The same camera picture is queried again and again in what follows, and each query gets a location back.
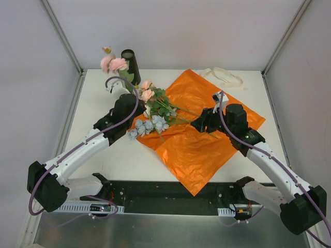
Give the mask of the dark orange tissue paper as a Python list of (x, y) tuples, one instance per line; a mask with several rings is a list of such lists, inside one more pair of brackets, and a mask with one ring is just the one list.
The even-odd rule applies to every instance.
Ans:
[[(220, 88), (192, 70), (185, 70), (165, 91), (170, 102), (180, 107), (179, 114), (197, 118), (204, 108), (213, 108), (212, 95)], [(138, 137), (152, 149), (176, 179), (196, 196), (237, 151), (229, 138), (216, 131), (200, 133), (188, 122), (178, 120), (161, 134)]]

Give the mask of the pink and blue flower bouquet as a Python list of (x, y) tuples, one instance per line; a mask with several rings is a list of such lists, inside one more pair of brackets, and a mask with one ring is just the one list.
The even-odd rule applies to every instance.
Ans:
[(161, 142), (195, 133), (196, 130), (191, 125), (198, 119), (204, 104), (210, 106), (208, 94), (215, 89), (209, 84), (180, 79), (175, 80), (167, 89), (158, 87), (151, 81), (127, 88), (137, 90), (145, 107), (128, 131), (129, 138), (147, 140), (157, 137)]

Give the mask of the cream lace ribbon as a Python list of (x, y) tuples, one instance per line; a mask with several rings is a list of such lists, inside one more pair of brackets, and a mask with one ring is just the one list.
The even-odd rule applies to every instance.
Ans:
[(249, 89), (244, 86), (244, 81), (241, 77), (220, 67), (214, 67), (212, 69), (206, 68), (199, 72), (199, 76), (204, 79), (207, 79), (209, 76), (213, 76), (222, 88), (237, 88), (242, 91), (247, 91)]

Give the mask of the pink rose stem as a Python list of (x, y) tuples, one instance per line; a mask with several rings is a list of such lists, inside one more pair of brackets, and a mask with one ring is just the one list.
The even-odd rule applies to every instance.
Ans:
[(139, 96), (141, 95), (141, 91), (139, 90), (139, 85), (134, 85), (133, 81), (133, 74), (129, 74), (128, 68), (129, 64), (126, 62), (124, 58), (116, 57), (113, 53), (111, 47), (105, 46), (102, 48), (103, 52), (106, 56), (100, 62), (101, 70), (106, 73), (113, 73), (117, 76), (123, 77), (127, 79), (138, 91)]

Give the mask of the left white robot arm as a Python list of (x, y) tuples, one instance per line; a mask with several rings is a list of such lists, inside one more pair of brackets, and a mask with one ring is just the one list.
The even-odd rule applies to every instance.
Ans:
[(101, 174), (76, 179), (71, 175), (94, 155), (123, 137), (133, 120), (145, 111), (144, 102), (128, 79), (120, 76), (111, 79), (121, 80), (122, 88), (131, 87), (133, 92), (120, 95), (114, 107), (73, 148), (45, 163), (35, 161), (29, 166), (27, 190), (31, 195), (28, 203), (31, 215), (39, 214), (33, 211), (34, 200), (47, 212), (57, 210), (68, 199), (109, 200), (110, 183)]

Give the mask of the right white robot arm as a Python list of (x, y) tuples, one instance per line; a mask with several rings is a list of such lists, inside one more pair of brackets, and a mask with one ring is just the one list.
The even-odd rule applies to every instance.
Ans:
[(269, 189), (251, 177), (238, 180), (233, 190), (233, 199), (244, 204), (257, 202), (277, 214), (284, 226), (299, 235), (326, 218), (327, 193), (321, 186), (313, 187), (275, 155), (265, 138), (249, 127), (247, 112), (238, 103), (229, 103), (223, 91), (213, 95), (215, 106), (204, 108), (201, 115), (191, 122), (200, 133), (220, 131), (231, 141), (232, 146), (257, 165), (277, 187)]

